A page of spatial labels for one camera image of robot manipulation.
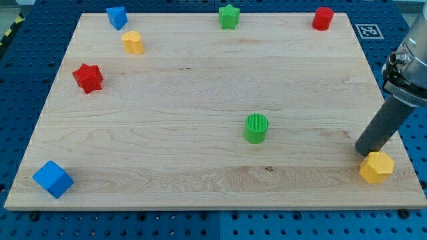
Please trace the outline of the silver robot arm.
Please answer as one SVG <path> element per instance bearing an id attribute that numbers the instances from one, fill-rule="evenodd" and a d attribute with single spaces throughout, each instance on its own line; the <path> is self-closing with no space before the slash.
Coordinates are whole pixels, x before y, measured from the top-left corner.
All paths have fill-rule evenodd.
<path id="1" fill-rule="evenodd" d="M 384 89 L 413 106 L 426 106 L 426 6 L 383 70 Z"/>

